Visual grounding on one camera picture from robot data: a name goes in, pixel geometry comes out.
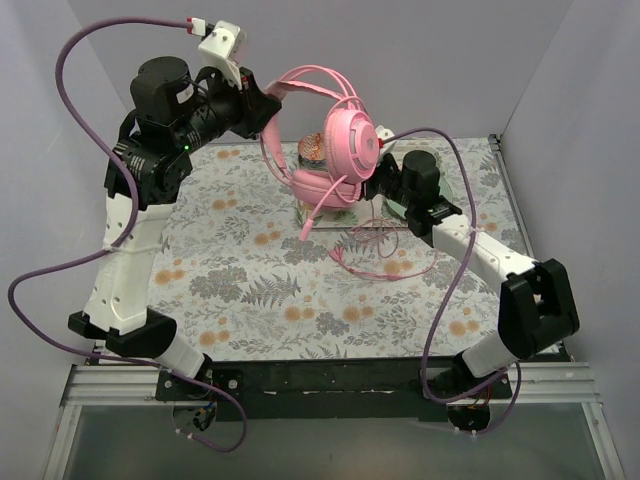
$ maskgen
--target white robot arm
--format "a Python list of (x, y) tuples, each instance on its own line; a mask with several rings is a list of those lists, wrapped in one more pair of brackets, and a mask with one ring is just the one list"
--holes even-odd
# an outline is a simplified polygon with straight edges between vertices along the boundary
[[(405, 207), (411, 232), (428, 245), (463, 261), (472, 228), (462, 211), (440, 195), (440, 172), (430, 153), (414, 151), (399, 170), (385, 155), (365, 184), (365, 199), (376, 194)], [(565, 268), (514, 252), (490, 235), (475, 232), (467, 264), (500, 297), (497, 330), (454, 358), (444, 390), (467, 391), (497, 370), (526, 360), (574, 334), (579, 320)]]
[[(133, 174), (139, 194), (137, 221), (128, 238), (112, 249), (129, 220), (132, 201), (122, 174), (110, 164), (104, 248), (98, 276), (85, 308), (69, 317), (69, 328), (123, 357), (152, 358), (190, 378), (200, 378), (207, 357), (177, 332), (176, 322), (147, 307), (147, 289), (162, 231), (180, 184), (191, 172), (189, 154), (230, 130), (257, 138), (280, 110), (262, 93), (237, 55), (246, 34), (229, 22), (215, 26), (189, 19), (189, 33), (202, 37), (206, 66), (192, 80), (187, 64), (159, 57), (142, 65), (131, 83), (135, 110), (120, 127), (113, 151)], [(206, 81), (207, 88), (200, 85)], [(138, 131), (133, 131), (137, 124)]]

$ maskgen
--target table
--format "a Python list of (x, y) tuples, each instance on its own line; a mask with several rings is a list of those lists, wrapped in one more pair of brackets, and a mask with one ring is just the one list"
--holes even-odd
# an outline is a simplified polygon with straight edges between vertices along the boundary
[[(480, 222), (525, 252), (488, 142), (457, 143)], [(396, 148), (397, 156), (427, 144), (440, 152), (454, 202), (467, 211), (446, 145), (412, 140)], [(295, 145), (285, 150), (294, 162)], [(268, 175), (255, 146), (207, 147), (193, 161), (194, 174), (156, 257), (150, 300), (179, 322), (197, 348), (214, 360), (422, 352), (457, 267), (453, 259), (443, 256), (422, 278), (363, 282), (327, 258), (326, 247), (344, 231), (313, 232), (308, 242), (297, 242), (294, 200)], [(380, 271), (413, 271), (433, 255), (407, 233), (392, 259), (360, 250), (350, 252), (348, 261)], [(434, 355), (476, 342), (495, 327), (497, 308), (486, 285), (465, 276), (436, 336)], [(481, 441), (432, 430), (413, 418), (252, 419), (246, 444), (229, 455), (175, 435), (173, 406), (152, 401), (156, 369), (112, 362), (73, 367), (44, 478), (200, 477), (211, 468), (242, 478), (466, 478), (479, 471), (495, 478), (509, 478), (513, 471), (518, 478), (624, 478), (588, 365), (567, 362), (564, 355), (544, 359), (554, 361), (523, 364), (517, 408), (500, 434)], [(513, 388), (513, 369), (509, 378)], [(492, 399), (492, 415), (499, 416), (508, 401)], [(206, 435), (229, 443), (237, 432), (237, 424), (219, 423)]]
[[(498, 163), (487, 139), (456, 141), (469, 171), (479, 223), (525, 253)], [(462, 177), (450, 147), (436, 139), (399, 142), (397, 158), (436, 149), (453, 202), (468, 214)], [(284, 146), (291, 165), (296, 144)], [(255, 144), (207, 146), (192, 155), (156, 256), (150, 304), (178, 322), (190, 342), (215, 360), (414, 356), (458, 262), (440, 254), (427, 274), (397, 282), (363, 280), (327, 253), (337, 242), (345, 261), (367, 271), (417, 272), (436, 254), (410, 232), (397, 252), (379, 257), (348, 229), (313, 231), (298, 240), (294, 198), (262, 161)], [(498, 299), (467, 273), (445, 314), (433, 355), (453, 355), (496, 327)]]

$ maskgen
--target floral pattern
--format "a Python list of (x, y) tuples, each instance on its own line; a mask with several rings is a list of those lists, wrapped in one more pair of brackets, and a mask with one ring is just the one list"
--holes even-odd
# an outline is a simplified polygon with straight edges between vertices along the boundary
[[(515, 251), (522, 234), (485, 139), (457, 144), (469, 170), (479, 222)], [(433, 148), (453, 201), (468, 213), (455, 157), (439, 140), (399, 142), (396, 157)], [(296, 144), (285, 144), (291, 165)], [(436, 252), (400, 231), (395, 254), (381, 258), (348, 229), (318, 230), (298, 241), (296, 201), (262, 163), (257, 145), (207, 146), (192, 155), (155, 259), (149, 302), (174, 318), (189, 341), (215, 360), (351, 358), (422, 353), (427, 331), (457, 269), (440, 255), (425, 275), (372, 282), (338, 266), (327, 249), (345, 247), (345, 262), (368, 271), (406, 274)], [(393, 248), (388, 236), (383, 253)], [(451, 299), (432, 346), (452, 355), (496, 326), (498, 299), (467, 273)]]

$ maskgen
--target pink headphone cable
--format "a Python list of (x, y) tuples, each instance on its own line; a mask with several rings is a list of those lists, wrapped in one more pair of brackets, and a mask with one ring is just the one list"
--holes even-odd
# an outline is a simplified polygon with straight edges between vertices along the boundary
[(316, 215), (322, 208), (322, 205), (324, 204), (325, 200), (329, 197), (329, 195), (331, 195), (331, 192), (333, 192), (334, 190), (337, 192), (336, 188), (338, 188), (338, 185), (344, 182), (345, 178), (347, 178), (346, 175), (343, 175), (342, 177), (340, 177), (338, 181), (334, 182), (333, 185), (331, 185), (331, 187), (329, 187), (329, 189), (325, 192), (324, 196), (320, 199), (320, 201), (316, 205), (316, 208), (313, 209), (313, 212), (311, 212), (311, 215), (309, 215), (309, 218), (307, 218), (307, 221), (304, 222), (304, 226), (302, 227), (302, 231), (300, 232), (300, 236), (298, 237), (300, 240), (307, 239), (307, 237), (309, 236), (309, 233), (311, 232), (311, 229), (313, 228), (313, 219), (316, 218)]
[(264, 160), (264, 163), (267, 164), (267, 168), (269, 169), (271, 174), (274, 177), (276, 177), (276, 180), (278, 180), (280, 183), (284, 183), (287, 187), (290, 187), (291, 175), (289, 174), (286, 168), (280, 169), (280, 172), (283, 175), (282, 177), (276, 173), (275, 169), (273, 168), (273, 165), (271, 165), (271, 162), (269, 161), (269, 155), (267, 155), (267, 150), (265, 149), (264, 138), (262, 137), (262, 135), (260, 135), (260, 150), (262, 150), (262, 159)]
[[(396, 253), (396, 251), (398, 250), (398, 246), (400, 244), (400, 235), (398, 233), (398, 228), (396, 228), (396, 226), (393, 225), (393, 223), (388, 221), (386, 218), (376, 217), (375, 216), (375, 210), (374, 210), (374, 207), (373, 207), (373, 202), (370, 202), (370, 205), (371, 205), (371, 218), (369, 220), (367, 220), (366, 222), (358, 225), (357, 227), (353, 227), (351, 229), (351, 231), (354, 233), (354, 239), (356, 240), (356, 242), (359, 242), (361, 244), (365, 244), (366, 245), (367, 243), (369, 243), (369, 242), (371, 242), (373, 240), (377, 240), (378, 241), (378, 243), (377, 243), (378, 255), (380, 256), (380, 258), (389, 258), (394, 253)], [(364, 238), (358, 238), (356, 236), (357, 234), (359, 234), (359, 233), (364, 231), (364, 227), (365, 226), (367, 226), (369, 224), (374, 224), (375, 222), (380, 222), (379, 228), (383, 228), (385, 224), (388, 225), (391, 228), (391, 230), (393, 231), (393, 233), (395, 234), (395, 236), (396, 236), (393, 250), (388, 255), (383, 255), (382, 251), (380, 250), (380, 245), (382, 244), (381, 239), (386, 236), (385, 232), (376, 233), (375, 235), (372, 235), (372, 236), (365, 236)], [(424, 275), (425, 273), (427, 273), (438, 262), (438, 258), (440, 256), (440, 252), (438, 250), (436, 250), (436, 253), (434, 255), (433, 261), (431, 262), (431, 264), (428, 267), (426, 267), (424, 270), (422, 270), (420, 272), (412, 273), (410, 275), (380, 274), (380, 273), (373, 273), (373, 272), (365, 272), (363, 270), (356, 270), (356, 269), (354, 269), (352, 267), (347, 266), (347, 264), (344, 263), (343, 255), (344, 255), (344, 247), (339, 247), (337, 245), (333, 248), (333, 250), (331, 250), (329, 252), (329, 256), (333, 260), (335, 260), (335, 262), (338, 265), (340, 265), (342, 268), (344, 268), (349, 273), (352, 273), (354, 275), (357, 275), (359, 277), (362, 277), (362, 278), (365, 278), (365, 279), (368, 279), (368, 280), (397, 281), (397, 280), (406, 280), (408, 278), (418, 277), (420, 275)]]

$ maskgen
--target gray wall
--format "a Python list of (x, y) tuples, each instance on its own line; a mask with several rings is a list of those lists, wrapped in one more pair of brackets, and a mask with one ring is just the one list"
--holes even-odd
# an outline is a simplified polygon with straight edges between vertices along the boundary
[(628, 478), (640, 478), (640, 3), (576, 0), (505, 132), (538, 258), (566, 264)]
[[(71, 123), (55, 93), (57, 50), (79, 28), (66, 1), (1, 0), (0, 23), (4, 292), (20, 273), (100, 247), (106, 159)], [(80, 110), (115, 141), (124, 107), (89, 44), (72, 54), (67, 73)], [(85, 345), (67, 331), (66, 321), (84, 306), (95, 271), (94, 265), (35, 280), (19, 288), (19, 300), (49, 334)], [(69, 367), (78, 359), (45, 345), (6, 300), (0, 309), (0, 478), (39, 478)]]
[[(86, 25), (113, 15), (188, 16), (241, 25), (243, 63), (265, 85), (305, 63), (342, 71), (376, 123), (419, 125), (456, 136), (501, 133), (571, 0), (69, 0)], [(197, 39), (157, 29), (99, 33), (92, 43), (126, 105), (138, 66), (176, 55), (200, 68)], [(286, 103), (283, 138), (322, 128), (327, 100)]]

